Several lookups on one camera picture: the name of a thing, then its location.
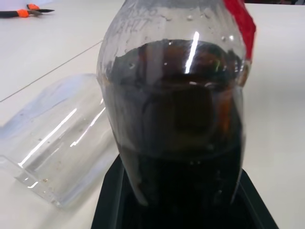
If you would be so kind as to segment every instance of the brown liquid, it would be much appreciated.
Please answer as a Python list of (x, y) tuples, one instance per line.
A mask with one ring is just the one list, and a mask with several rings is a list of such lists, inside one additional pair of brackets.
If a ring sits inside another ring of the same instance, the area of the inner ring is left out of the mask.
[(227, 207), (242, 163), (239, 59), (199, 42), (151, 42), (117, 57), (103, 96), (132, 188), (143, 206), (198, 219)]

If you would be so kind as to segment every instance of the black tray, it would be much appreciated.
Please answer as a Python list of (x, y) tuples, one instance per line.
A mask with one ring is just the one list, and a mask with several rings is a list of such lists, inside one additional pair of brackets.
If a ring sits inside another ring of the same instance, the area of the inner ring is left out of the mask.
[[(105, 176), (91, 229), (141, 229), (137, 206), (118, 156)], [(214, 228), (278, 229), (245, 171), (229, 213)]]

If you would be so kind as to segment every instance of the plastic bottle piece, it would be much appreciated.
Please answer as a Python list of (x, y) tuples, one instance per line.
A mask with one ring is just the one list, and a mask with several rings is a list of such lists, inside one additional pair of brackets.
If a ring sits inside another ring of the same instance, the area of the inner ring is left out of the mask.
[(45, 89), (0, 129), (0, 167), (56, 206), (70, 203), (117, 157), (94, 74)]

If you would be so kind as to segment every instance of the white table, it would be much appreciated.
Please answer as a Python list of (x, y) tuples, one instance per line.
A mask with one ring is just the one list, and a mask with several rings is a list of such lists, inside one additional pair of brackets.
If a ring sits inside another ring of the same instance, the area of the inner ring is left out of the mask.
[[(94, 73), (99, 41), (121, 4), (122, 0), (61, 0), (47, 5), (56, 9), (55, 16), (0, 21), (1, 31), (9, 29), (0, 36), (0, 56), (5, 60), (0, 63), (0, 99), (30, 84), (0, 103), (0, 124), (52, 82), (74, 73)], [(244, 169), (279, 228), (301, 229), (305, 225), (305, 7), (247, 7), (258, 31), (244, 91)], [(102, 185), (100, 181), (79, 208), (61, 211), (9, 175), (0, 173), (0, 182), (0, 225), (5, 229), (89, 229)]]

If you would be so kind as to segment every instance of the red label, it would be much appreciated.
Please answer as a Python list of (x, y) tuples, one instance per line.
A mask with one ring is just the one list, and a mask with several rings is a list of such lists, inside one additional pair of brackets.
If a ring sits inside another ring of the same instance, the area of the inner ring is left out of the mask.
[(248, 13), (243, 0), (224, 0), (224, 4), (235, 18), (246, 45), (246, 58), (252, 60), (252, 51), (256, 26)]

